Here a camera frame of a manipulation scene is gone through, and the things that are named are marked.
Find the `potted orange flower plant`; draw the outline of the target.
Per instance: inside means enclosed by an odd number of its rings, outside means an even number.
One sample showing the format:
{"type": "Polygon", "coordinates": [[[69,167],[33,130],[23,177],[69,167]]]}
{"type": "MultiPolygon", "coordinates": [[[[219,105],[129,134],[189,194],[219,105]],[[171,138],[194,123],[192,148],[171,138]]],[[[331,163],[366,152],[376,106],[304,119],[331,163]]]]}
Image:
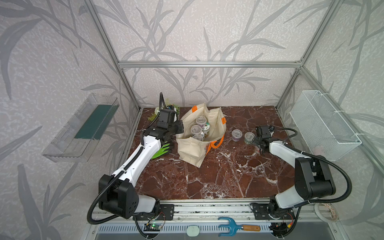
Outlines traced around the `potted orange flower plant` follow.
{"type": "MultiPolygon", "coordinates": [[[[180,115],[180,107],[175,105],[175,104],[170,103],[169,99],[165,99],[165,104],[167,106],[173,106],[174,107],[174,109],[177,112],[176,116],[177,116],[177,119],[178,119],[179,115],[180,115]]],[[[156,118],[156,116],[158,115],[159,112],[160,112],[159,107],[156,107],[154,112],[148,117],[148,120],[149,121],[153,121],[156,118]]]]}

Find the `purple label seed jar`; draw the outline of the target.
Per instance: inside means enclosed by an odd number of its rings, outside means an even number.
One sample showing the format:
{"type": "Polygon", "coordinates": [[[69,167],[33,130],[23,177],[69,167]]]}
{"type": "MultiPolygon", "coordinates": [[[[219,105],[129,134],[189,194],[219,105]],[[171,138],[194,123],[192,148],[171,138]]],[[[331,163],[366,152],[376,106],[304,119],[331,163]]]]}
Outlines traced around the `purple label seed jar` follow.
{"type": "Polygon", "coordinates": [[[238,130],[238,129],[234,129],[232,131],[232,139],[234,142],[238,142],[243,136],[243,133],[242,131],[238,130]]]}

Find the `green black garden glove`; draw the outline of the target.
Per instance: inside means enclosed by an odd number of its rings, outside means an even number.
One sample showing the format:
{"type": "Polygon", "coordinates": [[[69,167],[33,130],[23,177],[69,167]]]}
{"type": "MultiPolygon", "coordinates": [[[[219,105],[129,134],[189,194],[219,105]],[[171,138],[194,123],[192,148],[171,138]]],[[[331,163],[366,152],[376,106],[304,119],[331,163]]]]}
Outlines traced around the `green black garden glove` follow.
{"type": "Polygon", "coordinates": [[[165,143],[153,156],[152,160],[157,159],[161,156],[167,155],[172,152],[174,148],[174,144],[172,143],[165,143]]]}

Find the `green label seed jar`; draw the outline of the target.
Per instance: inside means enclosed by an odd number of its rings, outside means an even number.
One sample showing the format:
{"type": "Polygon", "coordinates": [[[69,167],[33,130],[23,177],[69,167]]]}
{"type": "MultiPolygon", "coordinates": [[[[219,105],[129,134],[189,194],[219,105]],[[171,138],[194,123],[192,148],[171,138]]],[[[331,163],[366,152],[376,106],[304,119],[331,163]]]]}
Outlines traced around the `green label seed jar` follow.
{"type": "Polygon", "coordinates": [[[205,137],[209,136],[210,129],[211,129],[211,125],[208,122],[206,122],[205,126],[202,128],[202,131],[205,137]]]}
{"type": "Polygon", "coordinates": [[[251,145],[252,142],[253,142],[254,137],[255,137],[255,135],[252,132],[245,133],[245,135],[244,135],[244,142],[245,142],[245,144],[251,145]]]}

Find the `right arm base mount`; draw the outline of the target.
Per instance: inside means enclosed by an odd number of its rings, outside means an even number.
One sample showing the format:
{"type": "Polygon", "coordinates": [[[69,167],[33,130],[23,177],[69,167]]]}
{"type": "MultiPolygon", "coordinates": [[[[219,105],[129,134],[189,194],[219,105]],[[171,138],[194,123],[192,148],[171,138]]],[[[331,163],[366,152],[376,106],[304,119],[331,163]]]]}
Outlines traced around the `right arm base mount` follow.
{"type": "Polygon", "coordinates": [[[282,209],[277,204],[250,203],[249,207],[256,220],[294,220],[293,209],[282,209]]]}

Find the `white oval button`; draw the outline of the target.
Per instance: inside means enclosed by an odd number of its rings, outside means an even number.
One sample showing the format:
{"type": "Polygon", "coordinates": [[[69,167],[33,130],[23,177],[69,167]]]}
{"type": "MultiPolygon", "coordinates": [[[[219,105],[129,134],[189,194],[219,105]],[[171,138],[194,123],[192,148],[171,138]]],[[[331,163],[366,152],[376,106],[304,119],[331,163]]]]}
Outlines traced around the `white oval button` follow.
{"type": "Polygon", "coordinates": [[[188,237],[197,237],[200,234],[200,228],[198,226],[188,226],[186,233],[188,237]]]}

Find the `lying green label seed jar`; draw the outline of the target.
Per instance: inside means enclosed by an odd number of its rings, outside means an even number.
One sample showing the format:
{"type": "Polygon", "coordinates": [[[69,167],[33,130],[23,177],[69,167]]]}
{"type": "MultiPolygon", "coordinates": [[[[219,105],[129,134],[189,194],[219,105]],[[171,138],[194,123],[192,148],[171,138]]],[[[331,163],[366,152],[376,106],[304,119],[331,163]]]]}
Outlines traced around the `lying green label seed jar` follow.
{"type": "Polygon", "coordinates": [[[209,136],[210,129],[211,129],[211,125],[208,122],[206,122],[205,126],[202,128],[202,131],[205,137],[209,136]]]}

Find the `tape roll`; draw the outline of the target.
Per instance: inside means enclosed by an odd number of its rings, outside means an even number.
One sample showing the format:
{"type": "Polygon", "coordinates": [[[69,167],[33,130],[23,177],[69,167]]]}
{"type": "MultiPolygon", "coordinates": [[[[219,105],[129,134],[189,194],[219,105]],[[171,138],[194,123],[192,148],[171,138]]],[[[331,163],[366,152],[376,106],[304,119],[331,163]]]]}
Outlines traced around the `tape roll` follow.
{"type": "Polygon", "coordinates": [[[325,223],[334,223],[339,220],[339,215],[331,204],[316,203],[314,211],[317,217],[325,223]]]}

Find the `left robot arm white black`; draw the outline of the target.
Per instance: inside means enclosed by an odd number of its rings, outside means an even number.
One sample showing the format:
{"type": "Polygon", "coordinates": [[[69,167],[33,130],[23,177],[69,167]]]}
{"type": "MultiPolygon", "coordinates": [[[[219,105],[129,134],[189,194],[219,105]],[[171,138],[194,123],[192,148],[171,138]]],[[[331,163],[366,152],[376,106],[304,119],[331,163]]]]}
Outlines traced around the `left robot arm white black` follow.
{"type": "Polygon", "coordinates": [[[153,197],[138,195],[135,186],[151,158],[163,146],[169,146],[174,135],[184,132],[181,120],[176,120],[166,126],[166,129],[156,126],[143,131],[141,143],[126,162],[111,175],[101,177],[99,195],[89,209],[89,219],[92,218],[95,207],[112,214],[111,217],[97,220],[97,224],[117,217],[129,219],[140,214],[150,214],[155,217],[159,215],[160,201],[153,197]]]}

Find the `blue garden hand fork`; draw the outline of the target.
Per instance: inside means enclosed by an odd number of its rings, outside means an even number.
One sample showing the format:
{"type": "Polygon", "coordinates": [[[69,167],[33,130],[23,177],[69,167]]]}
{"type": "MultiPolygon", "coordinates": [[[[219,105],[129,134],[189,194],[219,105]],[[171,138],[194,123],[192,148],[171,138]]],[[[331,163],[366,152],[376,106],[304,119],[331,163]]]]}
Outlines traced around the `blue garden hand fork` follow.
{"type": "Polygon", "coordinates": [[[227,233],[219,233],[219,237],[232,237],[238,230],[249,231],[249,232],[260,232],[261,227],[257,225],[237,225],[236,221],[229,217],[218,217],[218,220],[226,220],[226,225],[219,225],[219,228],[227,228],[227,233]]]}

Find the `beige canvas bag orange handles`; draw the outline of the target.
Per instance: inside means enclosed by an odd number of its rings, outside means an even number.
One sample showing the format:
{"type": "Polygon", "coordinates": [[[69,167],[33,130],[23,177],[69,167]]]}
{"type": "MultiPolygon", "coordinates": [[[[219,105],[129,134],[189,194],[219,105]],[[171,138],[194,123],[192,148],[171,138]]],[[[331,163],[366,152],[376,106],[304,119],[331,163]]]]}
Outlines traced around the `beige canvas bag orange handles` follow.
{"type": "Polygon", "coordinates": [[[223,143],[227,130],[225,115],[221,108],[209,110],[206,104],[200,104],[192,107],[181,120],[184,132],[176,136],[178,154],[181,160],[199,168],[209,151],[223,143]],[[211,125],[209,136],[192,136],[191,127],[199,125],[203,128],[206,122],[211,125]]]}

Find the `red label seed jar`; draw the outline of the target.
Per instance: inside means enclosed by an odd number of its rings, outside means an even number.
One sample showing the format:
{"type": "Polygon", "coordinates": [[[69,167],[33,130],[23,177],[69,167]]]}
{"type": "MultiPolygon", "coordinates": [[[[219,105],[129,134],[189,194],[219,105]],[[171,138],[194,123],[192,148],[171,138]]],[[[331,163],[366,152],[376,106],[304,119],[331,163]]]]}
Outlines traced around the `red label seed jar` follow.
{"type": "Polygon", "coordinates": [[[204,138],[203,130],[199,125],[193,125],[191,127],[191,134],[192,134],[192,136],[200,136],[200,137],[204,138]]]}

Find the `clear plastic wall shelf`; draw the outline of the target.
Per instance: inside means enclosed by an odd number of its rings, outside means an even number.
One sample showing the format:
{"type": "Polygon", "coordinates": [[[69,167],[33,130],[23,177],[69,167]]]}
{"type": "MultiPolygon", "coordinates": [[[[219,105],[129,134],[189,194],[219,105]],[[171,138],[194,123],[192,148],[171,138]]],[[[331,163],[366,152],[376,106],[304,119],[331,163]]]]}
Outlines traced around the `clear plastic wall shelf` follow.
{"type": "Polygon", "coordinates": [[[86,163],[119,106],[117,97],[90,94],[42,155],[55,163],[86,163]]]}

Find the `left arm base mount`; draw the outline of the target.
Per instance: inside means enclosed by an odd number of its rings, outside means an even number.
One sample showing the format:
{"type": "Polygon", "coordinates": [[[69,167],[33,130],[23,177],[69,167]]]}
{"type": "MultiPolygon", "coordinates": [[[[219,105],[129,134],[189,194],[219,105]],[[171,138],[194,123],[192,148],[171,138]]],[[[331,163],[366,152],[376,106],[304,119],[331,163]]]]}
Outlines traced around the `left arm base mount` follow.
{"type": "Polygon", "coordinates": [[[138,221],[172,221],[175,213],[175,205],[173,204],[159,204],[155,206],[155,209],[150,213],[137,213],[134,214],[138,221]]]}

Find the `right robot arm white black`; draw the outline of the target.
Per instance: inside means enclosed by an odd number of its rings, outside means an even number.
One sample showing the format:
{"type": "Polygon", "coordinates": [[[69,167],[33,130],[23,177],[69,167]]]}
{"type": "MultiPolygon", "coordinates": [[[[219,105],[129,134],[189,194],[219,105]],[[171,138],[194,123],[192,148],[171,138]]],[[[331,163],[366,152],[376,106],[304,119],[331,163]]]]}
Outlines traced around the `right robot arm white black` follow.
{"type": "Polygon", "coordinates": [[[295,151],[289,145],[275,138],[254,137],[252,144],[261,153],[270,153],[295,169],[294,185],[271,198],[276,209],[290,209],[308,204],[336,193],[336,186],[329,165],[302,151],[295,151]]]}

